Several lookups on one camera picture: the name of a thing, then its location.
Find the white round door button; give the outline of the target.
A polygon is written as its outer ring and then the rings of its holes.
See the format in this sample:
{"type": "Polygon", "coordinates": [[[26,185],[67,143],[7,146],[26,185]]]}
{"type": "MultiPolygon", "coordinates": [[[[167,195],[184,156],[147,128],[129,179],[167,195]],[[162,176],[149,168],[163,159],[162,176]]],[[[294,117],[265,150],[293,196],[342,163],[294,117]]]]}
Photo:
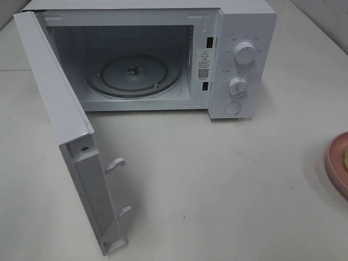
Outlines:
{"type": "Polygon", "coordinates": [[[237,115],[239,114],[240,110],[241,105],[238,102],[230,102],[224,108],[224,112],[227,115],[237,115]]]}

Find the white timer knob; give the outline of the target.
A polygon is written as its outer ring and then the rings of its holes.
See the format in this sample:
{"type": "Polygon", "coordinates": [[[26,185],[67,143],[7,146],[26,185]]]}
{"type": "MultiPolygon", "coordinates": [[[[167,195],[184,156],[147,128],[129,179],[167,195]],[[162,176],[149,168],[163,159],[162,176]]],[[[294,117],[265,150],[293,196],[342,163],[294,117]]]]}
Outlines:
{"type": "Polygon", "coordinates": [[[229,81],[228,91],[231,96],[240,96],[247,90],[248,84],[243,77],[234,77],[229,81]]]}

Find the white microwave door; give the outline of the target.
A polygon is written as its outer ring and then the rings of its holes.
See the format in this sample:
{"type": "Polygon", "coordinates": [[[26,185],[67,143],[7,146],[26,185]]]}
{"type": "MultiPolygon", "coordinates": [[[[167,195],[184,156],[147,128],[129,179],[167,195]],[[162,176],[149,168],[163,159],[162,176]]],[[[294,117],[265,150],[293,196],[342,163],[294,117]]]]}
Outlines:
{"type": "Polygon", "coordinates": [[[94,129],[48,40],[37,15],[14,20],[59,149],[104,256],[125,245],[112,203],[94,129]]]}

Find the pink round plate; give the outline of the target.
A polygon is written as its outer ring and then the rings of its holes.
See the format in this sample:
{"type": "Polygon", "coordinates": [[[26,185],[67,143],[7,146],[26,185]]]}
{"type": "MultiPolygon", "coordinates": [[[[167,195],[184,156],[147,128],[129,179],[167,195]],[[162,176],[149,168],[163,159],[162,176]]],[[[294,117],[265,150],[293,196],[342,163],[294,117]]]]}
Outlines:
{"type": "Polygon", "coordinates": [[[327,175],[338,193],[347,201],[347,132],[337,135],[326,152],[327,175]]]}

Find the toast sandwich with lettuce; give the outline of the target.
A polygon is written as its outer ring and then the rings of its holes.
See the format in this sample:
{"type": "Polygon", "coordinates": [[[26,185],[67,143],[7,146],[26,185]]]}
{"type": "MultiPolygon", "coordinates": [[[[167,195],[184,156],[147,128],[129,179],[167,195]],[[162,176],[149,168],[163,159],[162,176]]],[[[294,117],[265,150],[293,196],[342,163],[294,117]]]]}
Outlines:
{"type": "Polygon", "coordinates": [[[348,148],[344,151],[344,167],[346,172],[348,172],[348,148]]]}

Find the glass microwave turntable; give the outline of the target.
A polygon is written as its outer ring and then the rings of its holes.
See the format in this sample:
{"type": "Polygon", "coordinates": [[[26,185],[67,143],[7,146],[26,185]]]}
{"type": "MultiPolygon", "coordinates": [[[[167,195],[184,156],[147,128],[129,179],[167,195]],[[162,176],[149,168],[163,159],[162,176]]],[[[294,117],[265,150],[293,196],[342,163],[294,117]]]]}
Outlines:
{"type": "Polygon", "coordinates": [[[183,66],[171,57],[130,54],[93,63],[86,81],[97,92],[116,98],[140,98],[163,92],[180,79],[183,66]]]}

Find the white microwave oven body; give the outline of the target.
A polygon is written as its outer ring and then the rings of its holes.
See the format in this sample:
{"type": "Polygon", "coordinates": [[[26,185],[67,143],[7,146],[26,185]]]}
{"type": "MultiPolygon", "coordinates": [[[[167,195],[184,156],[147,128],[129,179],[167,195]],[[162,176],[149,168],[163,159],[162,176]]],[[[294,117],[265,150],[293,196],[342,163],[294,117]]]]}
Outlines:
{"type": "Polygon", "coordinates": [[[211,119],[248,118],[277,15],[266,1],[31,1],[19,13],[34,12],[85,111],[202,109],[211,119]],[[256,46],[255,60],[240,65],[234,47],[243,40],[256,46]],[[91,64],[130,54],[174,58],[183,72],[158,94],[116,98],[86,81],[91,64]],[[231,96],[229,81],[246,79],[247,90],[231,96]],[[238,102],[237,115],[225,106],[238,102]]]}

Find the white upper power knob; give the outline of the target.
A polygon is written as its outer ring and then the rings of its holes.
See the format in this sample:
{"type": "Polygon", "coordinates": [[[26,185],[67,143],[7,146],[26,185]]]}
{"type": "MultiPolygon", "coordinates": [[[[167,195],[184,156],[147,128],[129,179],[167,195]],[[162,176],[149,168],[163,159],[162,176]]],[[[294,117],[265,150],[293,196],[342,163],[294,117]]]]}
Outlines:
{"type": "Polygon", "coordinates": [[[248,65],[255,60],[256,46],[250,40],[243,40],[234,47],[235,61],[240,65],[248,65]]]}

